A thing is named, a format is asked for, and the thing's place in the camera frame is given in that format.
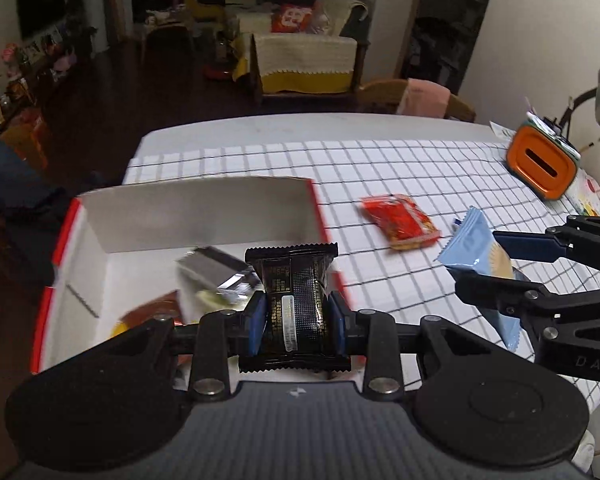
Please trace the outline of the light blue biscuit packet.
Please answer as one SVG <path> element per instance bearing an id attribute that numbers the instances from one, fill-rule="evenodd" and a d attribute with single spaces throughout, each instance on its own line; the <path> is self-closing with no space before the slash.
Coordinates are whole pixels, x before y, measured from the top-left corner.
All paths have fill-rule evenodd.
<path id="1" fill-rule="evenodd" d="M 496 241 L 486 216 L 476 207 L 470 207 L 464 219 L 454 223 L 454 234 L 437 260 L 448 269 L 453 278 L 472 271 L 494 278 L 524 279 L 513 268 L 509 255 Z M 505 347 L 509 351 L 516 351 L 521 331 L 518 318 L 511 318 L 498 310 L 482 307 L 478 307 L 478 310 L 498 332 Z"/>

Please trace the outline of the copper Oreo snack bag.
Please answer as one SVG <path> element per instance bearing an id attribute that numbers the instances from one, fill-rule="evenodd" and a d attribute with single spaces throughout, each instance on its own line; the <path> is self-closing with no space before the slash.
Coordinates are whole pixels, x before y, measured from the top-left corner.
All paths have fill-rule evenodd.
<path id="1" fill-rule="evenodd" d="M 172 292 L 149 300 L 139 307 L 126 312 L 120 318 L 120 322 L 127 328 L 139 326 L 149 320 L 173 320 L 175 324 L 183 322 L 180 296 L 178 296 L 177 290 L 172 290 Z"/>

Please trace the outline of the black gold snack packet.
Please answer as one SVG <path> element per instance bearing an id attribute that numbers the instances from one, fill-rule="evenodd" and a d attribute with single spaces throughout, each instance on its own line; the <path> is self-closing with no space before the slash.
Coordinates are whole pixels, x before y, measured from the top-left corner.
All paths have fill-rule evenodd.
<path id="1" fill-rule="evenodd" d="M 351 369 L 344 334 L 348 307 L 329 285 L 329 267 L 337 256 L 335 243 L 246 250 L 245 262 L 264 287 L 265 312 L 260 340 L 239 359 L 243 373 Z"/>

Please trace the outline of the red cushion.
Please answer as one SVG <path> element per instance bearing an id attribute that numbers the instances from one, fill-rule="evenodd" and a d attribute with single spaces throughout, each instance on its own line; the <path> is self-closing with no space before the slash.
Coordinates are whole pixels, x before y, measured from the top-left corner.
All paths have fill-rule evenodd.
<path id="1" fill-rule="evenodd" d="M 283 4 L 271 18 L 272 34 L 298 34 L 304 32 L 312 20 L 313 9 L 310 6 Z"/>

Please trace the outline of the pale yellow snack bag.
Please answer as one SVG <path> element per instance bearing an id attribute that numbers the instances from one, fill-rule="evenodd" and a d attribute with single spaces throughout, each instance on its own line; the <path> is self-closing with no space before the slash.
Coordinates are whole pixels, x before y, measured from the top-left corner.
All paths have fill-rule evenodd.
<path id="1" fill-rule="evenodd" d="M 226 296 L 219 292 L 203 289 L 196 293 L 196 298 L 202 305 L 202 310 L 206 313 L 210 313 L 222 310 L 242 311 L 247 307 L 251 296 Z"/>

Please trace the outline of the sofa with cream cover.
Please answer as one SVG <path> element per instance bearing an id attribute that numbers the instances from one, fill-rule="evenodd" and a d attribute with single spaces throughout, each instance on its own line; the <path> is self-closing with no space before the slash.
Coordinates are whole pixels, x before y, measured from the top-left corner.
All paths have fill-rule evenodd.
<path id="1" fill-rule="evenodd" d="M 265 3 L 227 9 L 230 47 L 236 58 L 234 81 L 248 77 L 262 96 L 340 96 L 360 83 L 370 28 L 365 0 L 315 0 L 304 32 L 272 34 Z"/>

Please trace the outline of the wall television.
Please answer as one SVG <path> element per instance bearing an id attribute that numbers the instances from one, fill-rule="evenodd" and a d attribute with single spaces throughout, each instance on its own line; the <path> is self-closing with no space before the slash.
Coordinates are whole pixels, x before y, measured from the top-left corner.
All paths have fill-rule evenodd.
<path id="1" fill-rule="evenodd" d="M 16 0 L 18 24 L 22 40 L 60 22 L 66 15 L 66 0 Z"/>

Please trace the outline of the red patterned snack packet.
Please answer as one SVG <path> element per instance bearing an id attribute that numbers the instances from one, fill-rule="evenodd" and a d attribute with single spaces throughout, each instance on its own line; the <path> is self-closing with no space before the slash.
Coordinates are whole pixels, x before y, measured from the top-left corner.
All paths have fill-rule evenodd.
<path id="1" fill-rule="evenodd" d="M 385 235 L 390 248 L 398 252 L 429 247 L 441 237 L 440 230 L 410 196 L 364 197 L 361 209 Z"/>

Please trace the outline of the wooden chair with towel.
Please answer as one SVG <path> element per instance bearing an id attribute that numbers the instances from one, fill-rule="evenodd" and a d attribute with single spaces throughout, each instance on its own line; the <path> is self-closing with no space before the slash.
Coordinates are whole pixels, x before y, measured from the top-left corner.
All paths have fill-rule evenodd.
<path id="1" fill-rule="evenodd" d="M 441 84 L 421 79 L 375 80 L 356 90 L 363 113 L 474 122 L 475 109 Z"/>

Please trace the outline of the orange green tissue box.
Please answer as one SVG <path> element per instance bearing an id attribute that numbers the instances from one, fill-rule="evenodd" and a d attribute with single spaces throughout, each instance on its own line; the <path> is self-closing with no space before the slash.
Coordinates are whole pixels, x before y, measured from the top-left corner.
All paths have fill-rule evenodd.
<path id="1" fill-rule="evenodd" d="M 509 143 L 505 166 L 541 200 L 558 200 L 576 177 L 580 158 L 563 136 L 528 112 Z"/>

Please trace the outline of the pink towel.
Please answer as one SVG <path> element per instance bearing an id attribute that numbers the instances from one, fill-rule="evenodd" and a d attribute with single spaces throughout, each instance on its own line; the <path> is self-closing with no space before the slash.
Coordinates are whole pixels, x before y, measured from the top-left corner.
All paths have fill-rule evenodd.
<path id="1" fill-rule="evenodd" d="M 396 114 L 442 119 L 445 116 L 451 91 L 441 84 L 421 79 L 407 79 Z"/>

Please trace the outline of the red white cardboard box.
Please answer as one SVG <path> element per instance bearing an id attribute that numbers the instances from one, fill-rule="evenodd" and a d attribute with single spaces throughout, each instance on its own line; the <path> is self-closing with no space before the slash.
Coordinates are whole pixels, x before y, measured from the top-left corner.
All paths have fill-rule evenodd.
<path id="1" fill-rule="evenodd" d="M 122 316 L 178 292 L 187 322 L 207 310 L 178 259 L 198 246 L 237 258 L 251 247 L 325 243 L 316 184 L 234 177 L 103 188 L 76 198 L 60 230 L 55 281 L 43 292 L 30 370 L 108 339 Z"/>

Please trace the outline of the dark jeans on chair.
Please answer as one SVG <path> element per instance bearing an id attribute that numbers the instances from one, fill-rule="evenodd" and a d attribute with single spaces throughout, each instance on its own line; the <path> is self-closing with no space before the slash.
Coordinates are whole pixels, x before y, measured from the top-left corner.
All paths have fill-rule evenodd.
<path id="1" fill-rule="evenodd" d="M 62 216 L 71 201 L 71 195 L 63 188 L 48 183 L 0 141 L 0 216 Z"/>

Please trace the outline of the colourful dotted cloth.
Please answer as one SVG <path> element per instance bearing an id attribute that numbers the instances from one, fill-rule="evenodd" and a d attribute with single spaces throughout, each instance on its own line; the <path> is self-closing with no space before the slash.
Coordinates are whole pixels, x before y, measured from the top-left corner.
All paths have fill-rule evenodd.
<path id="1" fill-rule="evenodd" d="M 579 168 L 565 196 L 581 216 L 600 217 L 600 185 Z"/>

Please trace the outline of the silver black snack bar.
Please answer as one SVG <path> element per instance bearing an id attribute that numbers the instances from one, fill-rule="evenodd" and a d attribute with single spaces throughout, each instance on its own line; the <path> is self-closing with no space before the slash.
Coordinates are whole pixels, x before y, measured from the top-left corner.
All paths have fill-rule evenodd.
<path id="1" fill-rule="evenodd" d="M 176 264 L 195 282 L 226 296 L 248 296 L 261 284 L 250 264 L 213 246 L 196 247 Z"/>

